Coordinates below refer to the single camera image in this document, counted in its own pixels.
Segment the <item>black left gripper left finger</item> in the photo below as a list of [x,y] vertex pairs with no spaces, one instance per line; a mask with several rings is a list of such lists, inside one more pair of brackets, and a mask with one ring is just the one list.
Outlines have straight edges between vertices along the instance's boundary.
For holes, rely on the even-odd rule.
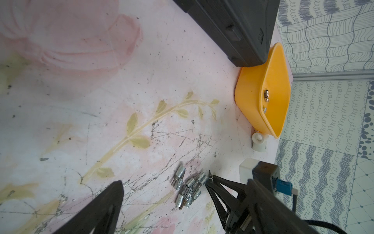
[[113,234],[124,198],[122,181],[111,183],[56,234]]

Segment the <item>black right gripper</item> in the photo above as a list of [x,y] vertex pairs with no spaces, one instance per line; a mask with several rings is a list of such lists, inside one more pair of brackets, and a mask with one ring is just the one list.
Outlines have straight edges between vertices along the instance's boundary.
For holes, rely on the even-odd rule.
[[254,221],[245,199],[247,185],[213,175],[206,182],[220,222],[226,234],[255,234]]

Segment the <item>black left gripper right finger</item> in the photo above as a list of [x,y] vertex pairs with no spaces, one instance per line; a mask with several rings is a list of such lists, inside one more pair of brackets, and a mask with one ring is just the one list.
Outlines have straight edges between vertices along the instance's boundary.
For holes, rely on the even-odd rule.
[[317,233],[259,182],[248,180],[245,193],[257,234]]

